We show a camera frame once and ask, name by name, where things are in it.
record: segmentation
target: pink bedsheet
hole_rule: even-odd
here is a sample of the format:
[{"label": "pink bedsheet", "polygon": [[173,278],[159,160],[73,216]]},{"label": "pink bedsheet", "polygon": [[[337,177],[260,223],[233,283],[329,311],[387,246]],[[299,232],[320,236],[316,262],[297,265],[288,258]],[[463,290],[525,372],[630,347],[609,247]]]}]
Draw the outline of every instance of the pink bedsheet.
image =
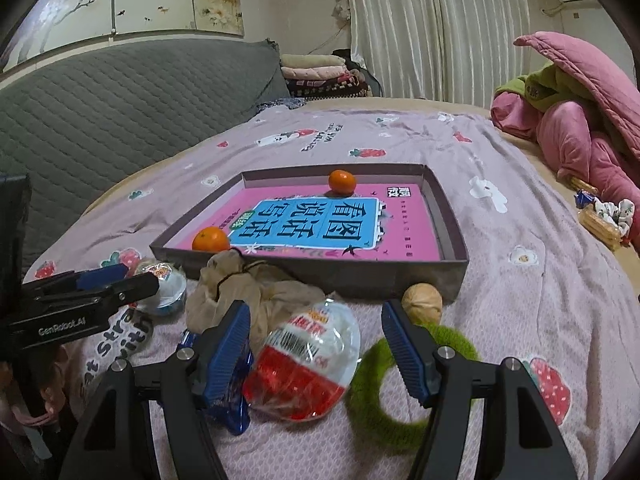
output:
[{"label": "pink bedsheet", "polygon": [[[238,171],[354,162],[425,164],[434,172],[469,254],[459,297],[444,308],[442,323],[464,333],[486,362],[505,356],[528,362],[539,387],[549,388],[545,402],[578,478],[603,478],[640,419],[638,300],[613,254],[479,116],[269,108],[129,182],[128,195],[82,216],[26,279],[115,262],[134,266],[151,255],[148,245],[158,235]],[[362,352],[383,336],[381,304],[350,301]],[[134,365],[163,360],[180,341],[184,322],[184,314],[129,318],[123,308],[111,318],[113,330],[69,345],[66,380],[74,412],[82,413],[96,379],[123,349]],[[553,386],[570,393],[561,404],[552,399]],[[385,377],[380,399],[398,420],[427,415],[396,368]],[[152,425],[162,478],[175,480],[155,403]],[[481,428],[482,402],[476,402],[460,480],[474,478]],[[211,434],[230,480],[402,480],[414,459],[354,432],[342,402],[315,424],[289,426],[252,412],[240,437],[217,426]]]}]

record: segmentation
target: power cord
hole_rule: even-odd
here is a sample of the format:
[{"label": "power cord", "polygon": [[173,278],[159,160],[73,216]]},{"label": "power cord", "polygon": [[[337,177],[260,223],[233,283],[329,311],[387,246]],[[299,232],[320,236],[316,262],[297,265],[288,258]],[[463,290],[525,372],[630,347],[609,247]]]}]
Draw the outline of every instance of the power cord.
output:
[{"label": "power cord", "polygon": [[336,32],[334,35],[332,35],[332,37],[330,37],[328,40],[326,40],[323,44],[320,44],[318,46],[315,47],[315,49],[310,50],[309,52],[307,52],[306,54],[313,54],[316,50],[321,49],[322,47],[324,47],[326,44],[328,44],[329,42],[333,41],[335,38],[338,37],[338,34],[340,34],[347,25],[349,25],[350,22],[346,22],[344,23],[344,25],[340,28],[340,30],[338,32]]}]

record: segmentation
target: bed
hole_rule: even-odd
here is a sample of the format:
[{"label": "bed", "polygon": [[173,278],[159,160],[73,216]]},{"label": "bed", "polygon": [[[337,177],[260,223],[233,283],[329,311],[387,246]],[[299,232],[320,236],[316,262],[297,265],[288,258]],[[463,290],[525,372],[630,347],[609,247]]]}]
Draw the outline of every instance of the bed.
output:
[{"label": "bed", "polygon": [[[134,264],[150,255],[148,245],[181,213],[239,168],[427,164],[450,199],[470,255],[463,288],[445,307],[442,322],[461,330],[485,361],[500,362],[506,355],[528,364],[535,360],[561,381],[549,386],[565,388],[570,398],[559,401],[557,415],[552,414],[578,478],[602,478],[640,420],[640,261],[632,249],[614,255],[591,237],[575,219],[572,192],[540,162],[535,145],[501,134],[487,117],[487,110],[475,107],[383,98],[269,108],[114,186],[37,259],[27,279],[117,261]],[[305,137],[257,144],[274,134],[321,131],[331,123],[344,125],[340,135],[304,153],[310,144]],[[355,300],[350,305],[367,349],[382,337],[380,305]],[[129,353],[138,365],[171,354],[185,321],[181,315],[130,320],[135,323],[144,327],[144,341]],[[68,348],[67,387],[78,415],[95,377],[115,357],[106,351],[107,342],[98,334]],[[381,399],[400,420],[426,416],[406,394],[397,371],[385,378]],[[476,403],[461,479],[474,474],[480,415]],[[157,406],[152,418],[162,476],[172,479]],[[254,413],[240,437],[216,427],[211,434],[231,479],[404,478],[413,459],[383,452],[354,434],[342,404],[311,427],[292,428]]]}]

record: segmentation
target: snack package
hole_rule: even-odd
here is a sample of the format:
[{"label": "snack package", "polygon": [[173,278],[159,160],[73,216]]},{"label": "snack package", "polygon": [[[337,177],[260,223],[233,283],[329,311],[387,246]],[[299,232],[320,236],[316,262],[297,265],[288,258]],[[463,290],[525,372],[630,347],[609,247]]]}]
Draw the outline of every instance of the snack package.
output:
[{"label": "snack package", "polygon": [[257,410],[313,420],[345,393],[359,355],[360,330],[351,309],[325,300],[269,334],[242,393]]},{"label": "snack package", "polygon": [[[198,338],[198,334],[185,330],[182,333],[182,339],[180,343],[178,343],[176,350],[185,347],[192,348]],[[251,352],[249,341],[247,340],[236,362],[236,367],[234,368],[225,395],[220,399],[214,399],[206,394],[205,389],[205,393],[200,399],[205,406],[205,414],[212,417],[222,426],[225,426],[229,430],[229,433],[235,436],[243,434],[251,422],[249,418],[249,405],[242,396],[242,383],[246,379],[253,364],[254,354]],[[215,381],[216,378],[208,377],[207,382],[209,380]]]},{"label": "snack package", "polygon": [[583,189],[579,190],[578,193],[575,194],[574,198],[575,206],[578,209],[584,209],[589,204],[593,204],[596,201],[596,197],[594,195]]},{"label": "snack package", "polygon": [[160,287],[150,298],[140,300],[132,306],[151,316],[168,316],[182,310],[187,301],[187,279],[184,272],[172,264],[158,262],[152,258],[141,260],[134,274],[151,272]]}]

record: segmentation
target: blue candy wrapper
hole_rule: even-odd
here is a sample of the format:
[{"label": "blue candy wrapper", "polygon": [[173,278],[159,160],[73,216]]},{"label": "blue candy wrapper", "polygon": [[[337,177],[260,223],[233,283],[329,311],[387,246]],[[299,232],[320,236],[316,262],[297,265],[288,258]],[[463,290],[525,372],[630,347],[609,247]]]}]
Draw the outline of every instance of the blue candy wrapper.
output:
[{"label": "blue candy wrapper", "polygon": [[[182,339],[176,349],[191,348],[198,338],[198,334],[185,330],[182,333]],[[229,381],[225,395],[221,399],[211,399],[207,396],[204,396],[202,399],[206,405],[205,413],[219,424],[225,426],[229,433],[235,436],[243,434],[251,422],[249,418],[249,404],[242,396],[242,384],[253,364],[254,354],[249,348],[249,341],[247,341],[236,362],[236,368]]]},{"label": "blue candy wrapper", "polygon": [[595,200],[596,200],[596,197],[594,197],[591,193],[583,189],[581,189],[580,191],[578,191],[578,193],[575,194],[575,206],[578,209],[584,209],[589,204],[593,204]]}]

